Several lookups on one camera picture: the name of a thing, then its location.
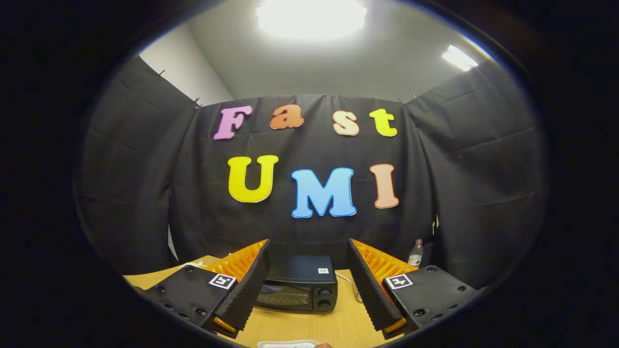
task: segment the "ceiling light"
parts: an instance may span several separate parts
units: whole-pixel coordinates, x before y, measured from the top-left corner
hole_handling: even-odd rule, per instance
[[[363,28],[367,10],[353,0],[270,0],[256,12],[260,29],[273,35],[329,39]]]
[[[470,68],[477,66],[477,62],[461,50],[458,50],[454,45],[450,45],[447,48],[447,52],[443,53],[443,58],[463,71],[468,71]]]

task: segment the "black curtain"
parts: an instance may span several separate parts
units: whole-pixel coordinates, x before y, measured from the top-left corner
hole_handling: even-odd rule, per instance
[[[123,274],[171,267],[170,175],[193,101],[140,57],[102,92],[85,125],[77,190],[85,230]]]
[[[303,125],[273,130],[273,111],[301,107]],[[232,139],[215,141],[223,108],[251,105]],[[369,113],[394,115],[394,137]],[[356,136],[332,128],[336,110],[357,116]],[[167,226],[181,262],[225,256],[271,238],[277,252],[329,254],[346,268],[355,238],[406,259],[424,239],[435,263],[474,287],[487,285],[528,249],[545,204],[543,146],[535,114],[517,84],[492,63],[447,80],[406,105],[337,95],[236,100],[196,111],[139,58],[112,82],[89,125],[82,204],[104,258],[124,274],[171,266]],[[228,159],[252,158],[246,185],[258,186],[260,155],[277,155],[274,187],[263,202],[234,200]],[[377,209],[369,167],[390,163],[398,206]],[[350,217],[296,219],[291,173],[311,169],[324,185],[352,168]],[[436,214],[439,229],[431,224]]]

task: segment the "white wall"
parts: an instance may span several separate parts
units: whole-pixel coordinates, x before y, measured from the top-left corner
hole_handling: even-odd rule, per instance
[[[151,43],[140,57],[153,70],[198,104],[233,100],[232,94],[217,76],[198,47],[187,23]]]

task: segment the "table surface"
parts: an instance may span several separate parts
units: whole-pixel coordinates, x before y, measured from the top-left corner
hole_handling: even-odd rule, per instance
[[[199,258],[194,263],[208,265],[219,260],[213,256]],[[131,284],[142,289],[151,286],[172,275],[177,267],[164,269],[159,272],[125,276]],[[348,269],[337,271],[344,277],[352,280]],[[383,338],[380,331],[375,331],[368,312],[363,304],[355,298],[352,284],[337,277],[338,295],[337,304],[331,313],[301,314],[271,310],[254,306],[245,330],[240,331],[236,339],[225,339],[237,342],[244,346],[255,348],[261,341],[298,341],[311,339],[318,343],[328,342],[334,348],[346,347],[375,347],[389,340]]]

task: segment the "black toaster oven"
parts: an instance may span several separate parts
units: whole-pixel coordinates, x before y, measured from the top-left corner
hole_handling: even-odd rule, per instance
[[[333,311],[337,279],[331,257],[278,255],[270,257],[267,279],[256,304],[297,313]]]

